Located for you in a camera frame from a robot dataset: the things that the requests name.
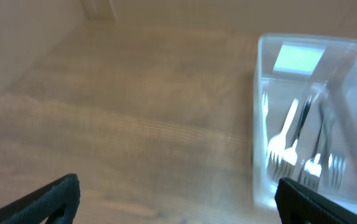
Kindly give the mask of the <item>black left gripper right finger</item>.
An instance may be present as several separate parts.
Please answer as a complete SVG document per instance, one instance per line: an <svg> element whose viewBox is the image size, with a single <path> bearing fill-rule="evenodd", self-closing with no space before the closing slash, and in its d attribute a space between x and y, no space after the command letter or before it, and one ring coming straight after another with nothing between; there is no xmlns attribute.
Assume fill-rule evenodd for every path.
<svg viewBox="0 0 357 224"><path fill-rule="evenodd" d="M279 180L274 196L283 224L357 224L357 210L290 179Z"/></svg>

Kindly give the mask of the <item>black handled metal fork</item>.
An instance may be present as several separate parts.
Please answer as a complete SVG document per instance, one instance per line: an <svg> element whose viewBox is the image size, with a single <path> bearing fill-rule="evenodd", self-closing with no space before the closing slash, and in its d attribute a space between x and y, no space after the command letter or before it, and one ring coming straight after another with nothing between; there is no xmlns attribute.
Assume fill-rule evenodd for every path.
<svg viewBox="0 0 357 224"><path fill-rule="evenodd" d="M305 120L307 119L308 112L310 111L312 99L313 96L309 95L305 100L304 106L300 114L299 123L295 132L294 142L291 147L285 149L282 153L279 170L277 170L276 173L277 179L283 177L291 177L294 172L295 165L297 163L296 148L299 142L300 134L302 132Z"/></svg>

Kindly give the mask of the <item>long silver metal fork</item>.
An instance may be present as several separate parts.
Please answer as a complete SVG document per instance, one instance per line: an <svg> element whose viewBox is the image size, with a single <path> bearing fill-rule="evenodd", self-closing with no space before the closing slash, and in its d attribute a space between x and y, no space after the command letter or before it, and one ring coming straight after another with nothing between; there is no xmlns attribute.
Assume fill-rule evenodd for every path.
<svg viewBox="0 0 357 224"><path fill-rule="evenodd" d="M320 102L319 113L321 125L315 145L315 150L312 154L312 157L304 163L299 177L299 183L313 191L318 190L320 176L322 173L321 156L326 144L324 127L326 126L327 116L329 115L329 109L326 101Z"/></svg>

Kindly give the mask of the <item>small silver metal fork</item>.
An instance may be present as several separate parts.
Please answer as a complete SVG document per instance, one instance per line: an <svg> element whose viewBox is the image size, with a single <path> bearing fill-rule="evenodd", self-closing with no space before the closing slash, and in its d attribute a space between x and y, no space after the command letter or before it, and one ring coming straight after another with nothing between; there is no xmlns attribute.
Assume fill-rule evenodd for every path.
<svg viewBox="0 0 357 224"><path fill-rule="evenodd" d="M323 145L323 170L327 173L325 183L327 187L339 191L343 182L343 176L346 170L347 160L340 154L332 153L332 129L335 124L335 113L329 106L322 106L323 115L323 133L325 135L325 143Z"/></svg>

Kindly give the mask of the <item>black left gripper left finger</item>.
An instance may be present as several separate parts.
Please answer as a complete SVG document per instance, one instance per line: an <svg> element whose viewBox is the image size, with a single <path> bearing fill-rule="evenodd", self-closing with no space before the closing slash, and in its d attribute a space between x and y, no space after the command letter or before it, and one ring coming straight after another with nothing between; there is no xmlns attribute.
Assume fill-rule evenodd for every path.
<svg viewBox="0 0 357 224"><path fill-rule="evenodd" d="M67 174L0 208L0 223L72 224L79 204L78 176Z"/></svg>

